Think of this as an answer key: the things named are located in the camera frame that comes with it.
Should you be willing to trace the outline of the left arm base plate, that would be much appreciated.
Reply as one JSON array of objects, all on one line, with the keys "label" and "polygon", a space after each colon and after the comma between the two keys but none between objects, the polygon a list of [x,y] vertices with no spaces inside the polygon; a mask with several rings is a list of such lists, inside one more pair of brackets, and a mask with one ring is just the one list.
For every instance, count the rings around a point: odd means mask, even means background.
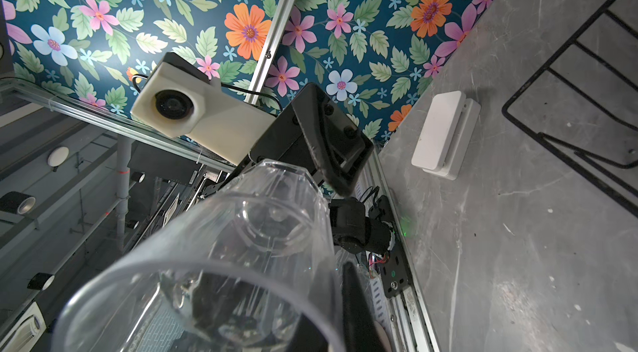
[{"label": "left arm base plate", "polygon": [[385,252],[374,266],[379,272],[387,298],[398,297],[407,287],[414,285],[409,261],[401,240],[401,230],[390,206],[390,199],[380,196],[368,214],[373,225],[372,241],[383,241]]}]

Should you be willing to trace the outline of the clear glass cup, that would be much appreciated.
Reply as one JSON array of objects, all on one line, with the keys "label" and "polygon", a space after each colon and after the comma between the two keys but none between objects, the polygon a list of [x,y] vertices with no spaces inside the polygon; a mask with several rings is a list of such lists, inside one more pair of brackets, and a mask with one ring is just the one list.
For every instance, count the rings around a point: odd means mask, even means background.
[{"label": "clear glass cup", "polygon": [[126,351],[166,308],[198,350],[345,350],[327,200],[271,159],[233,179],[84,285],[55,351]]}]

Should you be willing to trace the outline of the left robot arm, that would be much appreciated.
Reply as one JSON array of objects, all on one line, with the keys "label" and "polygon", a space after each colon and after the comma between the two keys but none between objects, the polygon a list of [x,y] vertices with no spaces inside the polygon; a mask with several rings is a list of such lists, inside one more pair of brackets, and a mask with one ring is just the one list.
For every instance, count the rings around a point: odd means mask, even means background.
[{"label": "left robot arm", "polygon": [[265,159],[306,169],[317,184],[343,197],[329,204],[334,244],[353,254],[384,255],[392,249],[392,230],[368,217],[365,204],[352,196],[373,147],[329,94],[310,83],[267,128],[234,174]]}]

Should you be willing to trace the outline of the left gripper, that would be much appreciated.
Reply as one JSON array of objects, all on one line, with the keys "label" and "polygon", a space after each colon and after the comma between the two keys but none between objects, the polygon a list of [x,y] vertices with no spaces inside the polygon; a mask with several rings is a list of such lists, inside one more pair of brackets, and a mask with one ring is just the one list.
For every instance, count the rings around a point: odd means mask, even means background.
[{"label": "left gripper", "polygon": [[309,83],[283,109],[239,164],[265,159],[306,169],[337,194],[353,193],[374,144],[319,85]]}]

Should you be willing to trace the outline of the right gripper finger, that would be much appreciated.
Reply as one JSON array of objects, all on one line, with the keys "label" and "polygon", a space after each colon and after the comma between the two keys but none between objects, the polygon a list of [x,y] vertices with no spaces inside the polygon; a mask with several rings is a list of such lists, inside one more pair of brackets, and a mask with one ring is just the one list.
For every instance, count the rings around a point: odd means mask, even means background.
[{"label": "right gripper finger", "polygon": [[346,351],[386,351],[352,262],[342,266],[342,312]]}]

